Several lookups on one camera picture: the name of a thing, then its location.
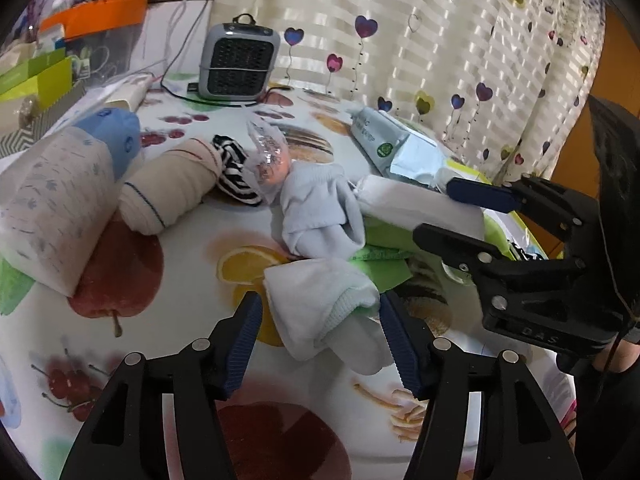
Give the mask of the white towel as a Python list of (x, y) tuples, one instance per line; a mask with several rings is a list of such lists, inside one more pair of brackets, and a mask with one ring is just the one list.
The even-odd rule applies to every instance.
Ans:
[(484, 214), (480, 207), (465, 205), (428, 188), (382, 177), (363, 177), (354, 194), (364, 216), (408, 231), (420, 224), (484, 240)]

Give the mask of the light blue grey sock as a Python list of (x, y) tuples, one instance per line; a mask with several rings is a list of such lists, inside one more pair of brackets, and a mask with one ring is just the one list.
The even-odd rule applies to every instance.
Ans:
[(293, 255), (347, 260), (366, 242), (362, 213), (340, 165), (294, 162), (280, 205), (282, 238)]

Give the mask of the white sock pair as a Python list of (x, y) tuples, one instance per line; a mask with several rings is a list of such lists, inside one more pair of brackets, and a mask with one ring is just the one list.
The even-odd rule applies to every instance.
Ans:
[(380, 322), (380, 293), (351, 263), (306, 259), (265, 270), (270, 312), (297, 361), (332, 351), (353, 372), (371, 376), (393, 364)]

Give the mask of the orange snack bag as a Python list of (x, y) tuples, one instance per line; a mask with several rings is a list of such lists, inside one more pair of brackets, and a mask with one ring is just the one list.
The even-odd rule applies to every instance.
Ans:
[(247, 133), (254, 144), (254, 150), (247, 152), (243, 176), (254, 191), (267, 204), (271, 204), (290, 172), (292, 160), (288, 142), (277, 126), (261, 117), (247, 121)]

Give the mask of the green white shallow box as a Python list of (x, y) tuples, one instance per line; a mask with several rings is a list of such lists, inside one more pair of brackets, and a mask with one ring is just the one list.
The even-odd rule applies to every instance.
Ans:
[[(467, 166), (455, 162), (451, 158), (447, 158), (444, 162), (444, 166), (453, 171), (457, 177), (465, 178), (466, 180), (472, 180), (489, 184), (490, 181), (481, 172), (471, 169)], [(484, 210), (486, 218), (491, 218), (496, 226), (500, 226), (503, 237), (510, 243), (521, 249), (526, 254), (536, 254), (540, 258), (547, 259), (548, 256), (534, 237), (534, 234), (529, 231), (522, 218), (514, 211), (504, 214), (503, 212)]]

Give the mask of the wet wipes pack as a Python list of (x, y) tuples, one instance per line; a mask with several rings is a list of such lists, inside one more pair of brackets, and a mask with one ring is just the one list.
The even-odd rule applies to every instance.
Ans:
[(436, 141), (382, 110), (363, 107), (352, 114), (350, 132), (383, 177), (434, 186), (445, 165)]

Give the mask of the heart pattern curtain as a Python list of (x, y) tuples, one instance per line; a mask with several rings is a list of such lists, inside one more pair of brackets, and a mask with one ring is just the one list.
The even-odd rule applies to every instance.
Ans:
[(493, 181), (550, 177), (582, 112), (604, 0), (214, 0), (280, 35), (271, 78), (406, 118)]

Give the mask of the beige rolled sock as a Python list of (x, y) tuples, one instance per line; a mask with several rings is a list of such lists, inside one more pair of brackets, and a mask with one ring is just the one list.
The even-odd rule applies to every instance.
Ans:
[(143, 235), (163, 232), (201, 203), (223, 169), (218, 148), (200, 138), (185, 140), (125, 181), (120, 216), (130, 230)]

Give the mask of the grey space heater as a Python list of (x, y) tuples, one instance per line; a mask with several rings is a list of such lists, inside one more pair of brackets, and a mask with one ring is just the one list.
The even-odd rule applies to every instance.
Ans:
[(252, 14), (209, 29), (198, 66), (198, 95), (211, 101), (250, 102), (262, 96), (276, 64), (280, 36)]

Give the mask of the patterned tray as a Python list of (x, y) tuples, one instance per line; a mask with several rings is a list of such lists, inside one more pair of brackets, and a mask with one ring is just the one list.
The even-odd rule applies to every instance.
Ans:
[(62, 118), (68, 111), (86, 94), (86, 85), (76, 82), (69, 92), (61, 96), (49, 108), (35, 116), (24, 127), (17, 128), (13, 132), (1, 138), (1, 157), (6, 158), (21, 153), (39, 142), (44, 135)]

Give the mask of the white plastic tube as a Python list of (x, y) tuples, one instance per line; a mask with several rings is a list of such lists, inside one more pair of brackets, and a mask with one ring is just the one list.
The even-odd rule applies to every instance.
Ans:
[(153, 79), (152, 74), (131, 75), (108, 96), (105, 105), (135, 113), (151, 88)]

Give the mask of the green gift box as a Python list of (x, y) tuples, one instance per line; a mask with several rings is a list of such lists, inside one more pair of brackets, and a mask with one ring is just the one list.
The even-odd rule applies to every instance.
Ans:
[(25, 61), (1, 76), (1, 135), (28, 127), (72, 88), (72, 59), (64, 49)]

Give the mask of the orange storage box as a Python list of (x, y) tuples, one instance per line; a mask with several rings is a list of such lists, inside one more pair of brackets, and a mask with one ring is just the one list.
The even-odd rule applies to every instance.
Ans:
[(77, 80), (105, 84), (127, 73), (148, 0), (94, 0), (45, 18), (40, 32), (62, 32)]

